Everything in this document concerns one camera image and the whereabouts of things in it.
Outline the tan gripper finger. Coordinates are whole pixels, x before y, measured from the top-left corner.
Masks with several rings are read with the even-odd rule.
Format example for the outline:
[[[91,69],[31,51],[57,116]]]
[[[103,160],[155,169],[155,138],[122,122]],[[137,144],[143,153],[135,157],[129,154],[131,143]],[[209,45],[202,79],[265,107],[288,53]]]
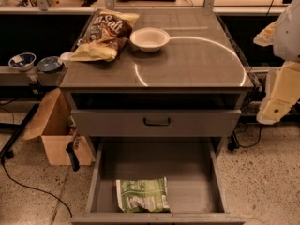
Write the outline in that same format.
[[[285,116],[300,99],[300,63],[285,61],[271,70],[266,80],[266,96],[263,98],[256,120],[273,125]]]
[[[254,39],[253,42],[256,45],[266,47],[273,44],[273,36],[275,34],[275,29],[277,21],[268,24]]]

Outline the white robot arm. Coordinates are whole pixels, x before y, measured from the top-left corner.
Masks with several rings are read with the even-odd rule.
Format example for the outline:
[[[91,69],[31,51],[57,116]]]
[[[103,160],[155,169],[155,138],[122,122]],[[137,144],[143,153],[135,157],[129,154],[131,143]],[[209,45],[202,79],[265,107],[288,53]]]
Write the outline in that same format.
[[[300,99],[300,0],[292,0],[275,22],[255,38],[259,46],[273,46],[275,56],[284,64],[275,71],[274,83],[266,88],[256,119],[273,125]]]

